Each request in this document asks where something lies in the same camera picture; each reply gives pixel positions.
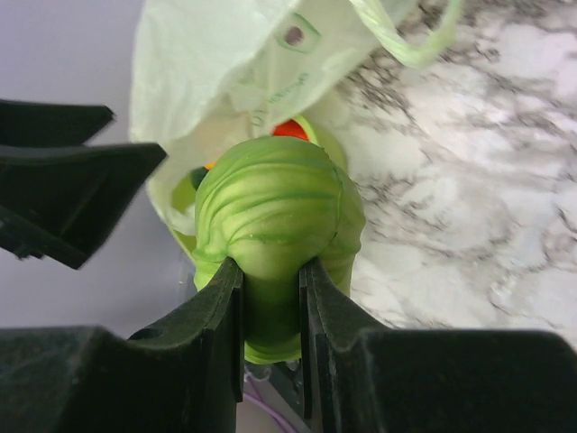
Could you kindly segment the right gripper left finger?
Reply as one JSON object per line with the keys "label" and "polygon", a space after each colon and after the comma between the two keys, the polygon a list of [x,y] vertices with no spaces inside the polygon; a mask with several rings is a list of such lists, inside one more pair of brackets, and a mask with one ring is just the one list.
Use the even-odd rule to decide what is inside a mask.
{"label": "right gripper left finger", "polygon": [[232,432],[243,396],[243,273],[122,339],[102,327],[1,333],[4,432]]}

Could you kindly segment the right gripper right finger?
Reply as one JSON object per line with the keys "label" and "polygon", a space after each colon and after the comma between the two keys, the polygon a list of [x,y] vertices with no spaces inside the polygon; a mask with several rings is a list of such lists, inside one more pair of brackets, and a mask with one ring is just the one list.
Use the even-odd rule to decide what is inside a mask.
{"label": "right gripper right finger", "polygon": [[537,330],[391,329],[322,264],[299,273],[303,415],[315,432],[573,432],[576,353]]}

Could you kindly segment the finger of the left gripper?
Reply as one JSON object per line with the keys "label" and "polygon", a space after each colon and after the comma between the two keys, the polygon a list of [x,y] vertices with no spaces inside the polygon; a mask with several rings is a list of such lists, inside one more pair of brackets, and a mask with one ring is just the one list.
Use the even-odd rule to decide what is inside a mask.
{"label": "finger of the left gripper", "polygon": [[164,160],[156,143],[1,148],[1,247],[80,268]]}
{"label": "finger of the left gripper", "polygon": [[82,146],[114,121],[107,106],[1,100],[1,144],[10,147]]}

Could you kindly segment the light green plastic grocery bag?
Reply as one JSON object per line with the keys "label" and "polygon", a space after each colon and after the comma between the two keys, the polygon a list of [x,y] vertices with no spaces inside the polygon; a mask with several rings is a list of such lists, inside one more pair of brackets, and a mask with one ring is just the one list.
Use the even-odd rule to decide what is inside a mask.
{"label": "light green plastic grocery bag", "polygon": [[137,26],[130,137],[168,157],[147,191],[161,220],[195,232],[192,207],[172,193],[196,166],[309,109],[373,50],[418,68],[455,35],[463,5],[450,1],[418,43],[398,25],[414,1],[148,1]]}

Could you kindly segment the green toy cabbage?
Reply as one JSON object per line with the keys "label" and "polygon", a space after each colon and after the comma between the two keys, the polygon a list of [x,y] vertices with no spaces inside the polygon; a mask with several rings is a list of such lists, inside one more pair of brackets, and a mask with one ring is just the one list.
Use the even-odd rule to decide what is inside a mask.
{"label": "green toy cabbage", "polygon": [[245,360],[298,359],[299,269],[320,259],[348,294],[361,249],[362,200],[346,170],[298,138],[251,139],[226,151],[202,180],[195,217],[197,288],[226,258],[243,271]]}

